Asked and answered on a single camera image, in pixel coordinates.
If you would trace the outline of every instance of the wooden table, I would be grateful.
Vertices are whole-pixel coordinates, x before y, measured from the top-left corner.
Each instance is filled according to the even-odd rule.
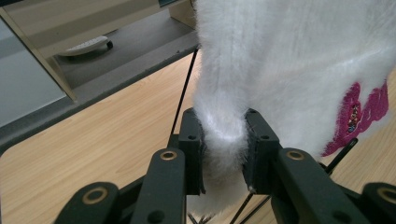
[[[96,181],[122,188],[144,175],[151,155],[166,146],[190,59],[173,63],[10,148],[0,160],[3,223],[51,223],[78,189]],[[183,108],[191,107],[196,71]],[[392,111],[395,77],[389,81]],[[366,182],[396,185],[395,129],[393,118],[361,141],[337,167],[334,180],[357,191]],[[237,206],[213,223],[229,223]],[[249,223],[276,223],[270,204]]]

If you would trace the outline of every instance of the pink pattern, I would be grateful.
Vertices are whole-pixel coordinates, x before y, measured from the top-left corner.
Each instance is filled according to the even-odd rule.
[[[387,114],[389,109],[387,82],[381,89],[373,89],[363,110],[359,101],[360,94],[361,85],[356,82],[344,97],[334,138],[326,146],[322,156],[329,156],[338,148],[346,146],[352,138],[365,132],[373,121],[380,120]]]

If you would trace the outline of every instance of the pink embroidered design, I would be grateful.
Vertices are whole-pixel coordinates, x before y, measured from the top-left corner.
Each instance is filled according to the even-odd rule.
[[[387,114],[389,109],[387,82],[381,89],[373,89],[363,110],[359,101],[360,94],[361,85],[356,82],[344,97],[334,138],[326,146],[322,156],[329,156],[338,148],[344,147],[352,138],[365,132],[373,121],[380,120]]]

